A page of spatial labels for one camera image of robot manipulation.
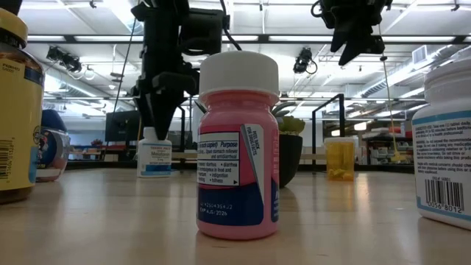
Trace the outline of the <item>green succulent plants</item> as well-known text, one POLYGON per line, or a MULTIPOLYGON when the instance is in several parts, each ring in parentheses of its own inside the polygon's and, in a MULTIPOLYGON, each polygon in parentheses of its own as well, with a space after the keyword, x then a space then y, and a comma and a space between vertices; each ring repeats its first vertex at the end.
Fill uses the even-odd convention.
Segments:
POLYGON ((271 113, 276 118, 281 135, 297 135, 305 129, 302 119, 290 116, 287 107, 295 106, 295 102, 282 102, 272 108, 271 113))

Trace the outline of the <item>wooden background desk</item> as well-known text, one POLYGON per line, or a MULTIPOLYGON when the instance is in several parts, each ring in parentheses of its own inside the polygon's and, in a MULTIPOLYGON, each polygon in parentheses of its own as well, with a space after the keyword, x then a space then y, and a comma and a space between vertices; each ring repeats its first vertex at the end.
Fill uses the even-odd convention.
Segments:
POLYGON ((103 160, 104 153, 103 146, 72 145, 68 159, 72 161, 99 161, 103 160))

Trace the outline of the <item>pink medicine bottle white cap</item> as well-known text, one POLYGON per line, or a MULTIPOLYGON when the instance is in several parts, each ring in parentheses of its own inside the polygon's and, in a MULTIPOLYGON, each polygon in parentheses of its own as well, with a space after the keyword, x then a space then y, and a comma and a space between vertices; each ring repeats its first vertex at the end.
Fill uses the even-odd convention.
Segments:
POLYGON ((278 65, 248 51, 202 62, 196 224, 220 239, 270 236, 279 219, 278 65))

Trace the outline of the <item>black frame wooden shelf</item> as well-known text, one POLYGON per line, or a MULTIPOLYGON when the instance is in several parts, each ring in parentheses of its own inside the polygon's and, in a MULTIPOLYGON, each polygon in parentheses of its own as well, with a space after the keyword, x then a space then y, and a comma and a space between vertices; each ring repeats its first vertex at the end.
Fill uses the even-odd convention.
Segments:
MULTIPOLYGON (((346 116, 345 116, 345 96, 343 93, 338 93, 332 98, 326 98, 326 97, 308 97, 308 98, 288 98, 288 97, 283 97, 282 98, 282 104, 279 104, 278 106, 281 107, 287 107, 288 103, 292 102, 299 102, 299 105, 302 102, 322 102, 321 105, 318 106, 318 108, 313 109, 311 112, 311 117, 310 120, 313 122, 313 125, 315 125, 315 122, 317 120, 321 120, 320 118, 316 117, 316 113, 320 111, 323 107, 330 105, 332 102, 338 102, 339 103, 339 136, 344 137, 345 136, 345 122, 346 122, 346 116)), ((311 165, 309 166, 308 164, 301 164, 298 167, 298 170, 301 172, 320 172, 326 170, 326 166, 323 165, 317 165, 316 162, 318 160, 324 160, 325 158, 320 155, 319 153, 316 152, 316 133, 312 131, 311 133, 311 140, 312 140, 312 151, 311 153, 308 154, 301 154, 301 160, 310 160, 311 165)), ((172 153, 172 168, 176 170, 193 170, 196 169, 196 153, 190 153, 190 152, 173 152, 172 153)))

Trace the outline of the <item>Tums bottle blue cap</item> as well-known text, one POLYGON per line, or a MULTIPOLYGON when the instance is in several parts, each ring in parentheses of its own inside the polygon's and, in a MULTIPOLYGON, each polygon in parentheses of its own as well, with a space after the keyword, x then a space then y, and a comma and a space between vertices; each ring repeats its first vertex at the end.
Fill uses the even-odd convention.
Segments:
POLYGON ((40 146, 36 182, 58 180, 65 171, 70 153, 71 139, 56 110, 43 110, 40 128, 40 146))

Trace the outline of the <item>black overhead frame bar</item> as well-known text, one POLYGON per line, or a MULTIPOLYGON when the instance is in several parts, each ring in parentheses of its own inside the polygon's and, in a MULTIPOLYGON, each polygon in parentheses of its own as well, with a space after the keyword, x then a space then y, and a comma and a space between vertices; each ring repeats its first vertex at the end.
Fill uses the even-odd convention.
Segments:
MULTIPOLYGON (((234 35, 242 44, 330 44, 330 35, 234 35)), ((384 35, 386 45, 469 44, 471 35, 384 35)), ((123 44, 142 43, 143 35, 29 35, 28 43, 123 44)))

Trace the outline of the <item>small white medicine bottle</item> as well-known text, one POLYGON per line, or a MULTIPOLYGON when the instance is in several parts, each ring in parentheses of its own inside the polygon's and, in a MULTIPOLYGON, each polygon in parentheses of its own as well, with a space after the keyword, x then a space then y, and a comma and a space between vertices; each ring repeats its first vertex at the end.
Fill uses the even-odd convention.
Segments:
POLYGON ((137 176, 161 178, 171 176, 172 143, 166 137, 157 138, 154 127, 144 127, 143 139, 138 142, 137 176))

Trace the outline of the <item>black plant pot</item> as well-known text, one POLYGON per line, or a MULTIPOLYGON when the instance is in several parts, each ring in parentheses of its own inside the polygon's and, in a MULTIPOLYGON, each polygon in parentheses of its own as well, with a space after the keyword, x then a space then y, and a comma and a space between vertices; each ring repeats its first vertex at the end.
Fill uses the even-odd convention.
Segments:
POLYGON ((280 188, 284 188, 297 173, 302 154, 302 137, 298 135, 280 135, 280 188))

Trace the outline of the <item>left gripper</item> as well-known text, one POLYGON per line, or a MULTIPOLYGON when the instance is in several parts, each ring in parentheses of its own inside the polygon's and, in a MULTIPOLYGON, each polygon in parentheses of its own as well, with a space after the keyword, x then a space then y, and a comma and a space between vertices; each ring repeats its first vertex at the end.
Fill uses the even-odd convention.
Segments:
POLYGON ((191 96, 199 92, 196 72, 183 60, 179 48, 179 28, 178 20, 144 21, 141 75, 132 88, 144 126, 153 128, 159 140, 167 137, 174 112, 184 102, 183 91, 191 96), (181 74, 183 77, 169 82, 182 90, 151 92, 155 91, 152 80, 163 72, 181 74))

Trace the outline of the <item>black computer monitor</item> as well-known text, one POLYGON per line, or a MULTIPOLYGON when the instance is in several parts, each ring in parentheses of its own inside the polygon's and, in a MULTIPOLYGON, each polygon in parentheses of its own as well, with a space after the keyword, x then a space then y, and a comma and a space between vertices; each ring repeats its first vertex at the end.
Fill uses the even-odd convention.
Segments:
POLYGON ((142 138, 141 115, 137 110, 106 114, 105 141, 137 141, 142 138))

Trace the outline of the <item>amber bottle yellow label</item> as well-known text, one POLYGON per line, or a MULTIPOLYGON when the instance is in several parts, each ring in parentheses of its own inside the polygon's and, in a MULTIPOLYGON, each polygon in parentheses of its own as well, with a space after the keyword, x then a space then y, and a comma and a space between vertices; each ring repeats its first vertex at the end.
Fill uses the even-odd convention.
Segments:
POLYGON ((28 27, 0 7, 0 205, 27 199, 36 182, 45 74, 24 49, 28 27))

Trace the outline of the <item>large white bottle with barcode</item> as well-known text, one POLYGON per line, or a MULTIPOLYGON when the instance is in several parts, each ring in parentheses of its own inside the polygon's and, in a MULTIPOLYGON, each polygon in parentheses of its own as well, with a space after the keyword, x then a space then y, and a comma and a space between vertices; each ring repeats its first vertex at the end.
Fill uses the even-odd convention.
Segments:
POLYGON ((471 58, 426 75, 411 120, 419 213, 471 230, 471 58))

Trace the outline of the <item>storage shelving with red bins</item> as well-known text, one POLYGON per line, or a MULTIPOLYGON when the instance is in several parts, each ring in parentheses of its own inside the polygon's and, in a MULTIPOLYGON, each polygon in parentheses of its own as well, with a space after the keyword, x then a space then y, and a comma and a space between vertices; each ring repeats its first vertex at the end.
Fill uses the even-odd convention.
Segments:
POLYGON ((367 165, 414 163, 412 131, 401 127, 374 128, 362 135, 367 165))

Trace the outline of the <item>yellow translucent pill bottle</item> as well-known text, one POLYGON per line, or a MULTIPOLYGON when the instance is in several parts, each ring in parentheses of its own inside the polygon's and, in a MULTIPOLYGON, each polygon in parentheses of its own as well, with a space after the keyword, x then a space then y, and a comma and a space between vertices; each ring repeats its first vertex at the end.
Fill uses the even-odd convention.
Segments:
POLYGON ((355 139, 326 138, 324 146, 327 178, 335 181, 354 181, 355 139))

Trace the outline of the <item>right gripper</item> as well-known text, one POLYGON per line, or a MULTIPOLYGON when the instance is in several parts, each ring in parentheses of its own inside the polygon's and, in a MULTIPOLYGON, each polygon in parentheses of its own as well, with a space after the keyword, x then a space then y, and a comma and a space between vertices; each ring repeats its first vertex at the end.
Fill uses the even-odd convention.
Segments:
POLYGON ((381 12, 390 9, 392 0, 319 0, 319 17, 328 29, 334 29, 330 50, 344 44, 339 65, 345 66, 360 54, 382 54, 385 45, 380 36, 352 39, 355 28, 369 29, 381 23, 381 12))

